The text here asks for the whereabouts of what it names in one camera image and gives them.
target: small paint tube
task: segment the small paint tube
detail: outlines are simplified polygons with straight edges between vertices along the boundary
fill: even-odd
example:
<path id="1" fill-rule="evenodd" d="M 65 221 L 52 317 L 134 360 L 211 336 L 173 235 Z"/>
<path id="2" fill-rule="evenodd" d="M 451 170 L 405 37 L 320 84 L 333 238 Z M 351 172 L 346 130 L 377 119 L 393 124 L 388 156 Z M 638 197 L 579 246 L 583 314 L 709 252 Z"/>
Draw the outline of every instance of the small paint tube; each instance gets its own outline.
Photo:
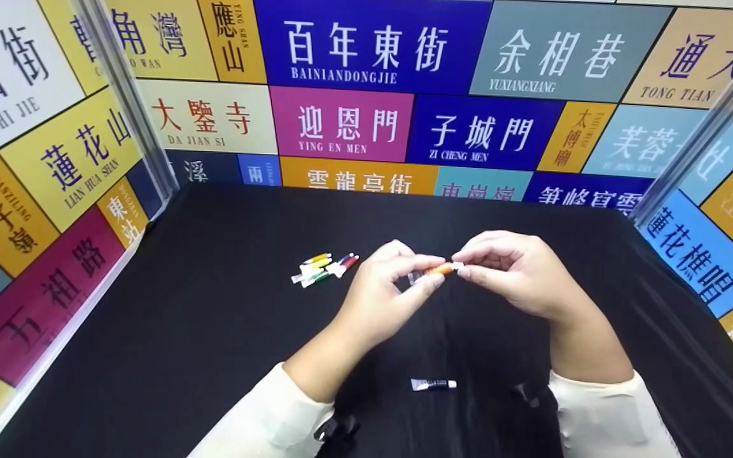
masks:
<path id="1" fill-rule="evenodd" d="M 299 275 L 294 275 L 290 277 L 290 281 L 293 281 L 293 284 L 299 283 L 303 279 L 311 278 L 313 275 L 317 275 L 321 272 L 323 272 L 324 269 L 314 269 L 309 270 L 308 272 L 302 272 Z"/>
<path id="2" fill-rule="evenodd" d="M 430 389 L 455 389 L 457 382 L 455 380 L 420 380 L 410 379 L 412 382 L 412 391 L 430 391 Z"/>
<path id="3" fill-rule="evenodd" d="M 422 279 L 428 274 L 440 273 L 443 275 L 448 275 L 455 270 L 460 270 L 464 266 L 465 264 L 463 263 L 444 263 L 440 264 L 440 266 L 437 267 L 431 267 L 431 269 L 416 270 L 416 272 L 412 272 L 407 275 L 407 278 L 409 279 L 409 284 L 415 284 L 419 281 L 419 279 Z"/>
<path id="4" fill-rule="evenodd" d="M 308 279 L 303 279 L 302 288 L 307 288 L 311 284 L 316 284 L 319 281 L 322 281 L 323 279 L 327 278 L 330 275 L 332 275 L 331 272 L 328 272 L 327 270 L 322 270 L 322 272 L 318 272 L 316 275 L 313 275 L 309 277 Z"/>
<path id="5" fill-rule="evenodd" d="M 314 256 L 313 258 L 309 258 L 307 261 L 304 261 L 302 264 L 316 263 L 317 261 L 321 261 L 324 258 L 332 258 L 332 253 L 322 253 L 318 256 Z"/>

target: black cloth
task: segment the black cloth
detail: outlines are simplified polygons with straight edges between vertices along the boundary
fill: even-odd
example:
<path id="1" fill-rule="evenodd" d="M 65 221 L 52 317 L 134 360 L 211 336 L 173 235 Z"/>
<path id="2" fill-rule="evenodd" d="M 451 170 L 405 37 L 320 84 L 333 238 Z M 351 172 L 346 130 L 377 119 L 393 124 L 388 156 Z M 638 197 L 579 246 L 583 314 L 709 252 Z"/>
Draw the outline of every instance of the black cloth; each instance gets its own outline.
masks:
<path id="1" fill-rule="evenodd" d="M 254 186 L 187 188 L 0 435 L 0 457 L 183 458 L 335 315 L 353 273 L 311 288 L 306 258 L 397 238 L 449 257 L 472 235 L 540 235 L 614 325 L 684 456 L 733 456 L 733 345 L 617 211 Z M 561 456 L 547 326 L 456 275 L 356 368 L 346 456 Z M 457 380 L 415 393 L 410 378 Z M 335 450 L 323 453 L 337 455 Z"/>

